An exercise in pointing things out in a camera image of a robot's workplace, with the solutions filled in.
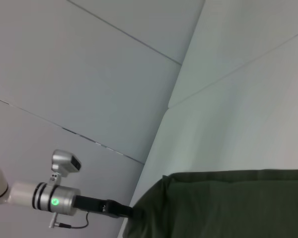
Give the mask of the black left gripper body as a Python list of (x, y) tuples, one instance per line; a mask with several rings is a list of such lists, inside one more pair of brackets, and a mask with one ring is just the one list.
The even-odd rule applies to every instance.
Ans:
[(110, 213), (107, 209), (109, 200), (101, 200), (86, 196), (77, 195), (74, 199), (74, 208), (89, 212), (108, 216), (111, 218), (119, 218), (118, 215)]

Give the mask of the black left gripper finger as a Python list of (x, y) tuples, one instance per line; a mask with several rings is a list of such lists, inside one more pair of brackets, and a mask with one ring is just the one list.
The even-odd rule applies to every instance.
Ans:
[(114, 200), (106, 201), (106, 213), (112, 218), (133, 218), (134, 216), (132, 207), (123, 205)]

